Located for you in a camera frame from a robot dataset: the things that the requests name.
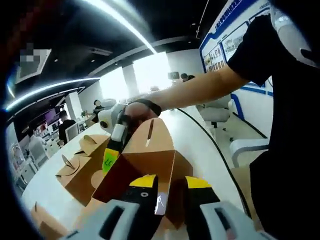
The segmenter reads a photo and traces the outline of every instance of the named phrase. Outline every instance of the floor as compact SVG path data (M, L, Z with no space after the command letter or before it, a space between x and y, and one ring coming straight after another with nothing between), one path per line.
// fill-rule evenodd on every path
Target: floor
M230 152L230 138L234 140L237 139L261 139L263 138L259 133L257 133L248 124L240 120L237 116L231 115L229 120L225 123L218 123L217 128L211 127L211 132L215 136L216 143L218 144L220 150L222 151L225 160L230 169L234 168L234 164L231 159ZM249 165L254 161L264 150L244 152L238 157L239 166Z

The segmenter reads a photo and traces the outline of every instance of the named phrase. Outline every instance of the white table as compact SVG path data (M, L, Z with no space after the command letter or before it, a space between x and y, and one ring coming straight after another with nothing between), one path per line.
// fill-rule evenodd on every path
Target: white table
M183 110L210 133L195 106L186 107ZM192 164L194 174L206 179L222 201L230 201L243 210L236 186L218 150L206 133L191 118L177 109L165 111L160 117L171 134L175 149ZM108 135L109 133L103 131L96 123L76 136L41 167L22 195L22 200L28 209L31 209L37 201L68 230L72 229L83 206L62 187L55 175L64 166L61 154L68 159L72 158L80 149L79 139L90 134Z

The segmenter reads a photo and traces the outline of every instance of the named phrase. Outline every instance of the black wristband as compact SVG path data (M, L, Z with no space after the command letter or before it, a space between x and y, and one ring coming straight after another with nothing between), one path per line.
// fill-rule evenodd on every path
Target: black wristband
M146 105L148 108L150 108L158 117L160 116L161 112L162 112L162 109L159 105L153 103L152 101L150 100L147 100L145 98L139 98L133 102L130 102L129 104L132 104L132 103L141 103L141 104L144 104Z

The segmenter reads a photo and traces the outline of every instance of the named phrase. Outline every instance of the yellow label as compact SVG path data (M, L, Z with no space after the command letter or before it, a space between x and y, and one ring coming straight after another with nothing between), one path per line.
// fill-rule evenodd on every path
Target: yellow label
M130 183L132 187L152 188L156 175L145 175Z
M113 149L106 148L104 150L103 163L102 163L102 171L106 175L112 165L119 157L119 152Z
M199 179L193 176L186 176L186 181L188 183L189 189L204 189L211 188L211 185L203 179Z

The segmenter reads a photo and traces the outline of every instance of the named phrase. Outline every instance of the window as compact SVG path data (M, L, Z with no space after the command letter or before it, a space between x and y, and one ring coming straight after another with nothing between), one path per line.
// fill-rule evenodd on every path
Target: window
M137 87L141 94L149 93L152 87L160 90L172 85L168 78L171 72L167 54L157 53L133 62Z
M103 75L100 78L99 83L104 99L115 99L119 102L129 97L122 67Z

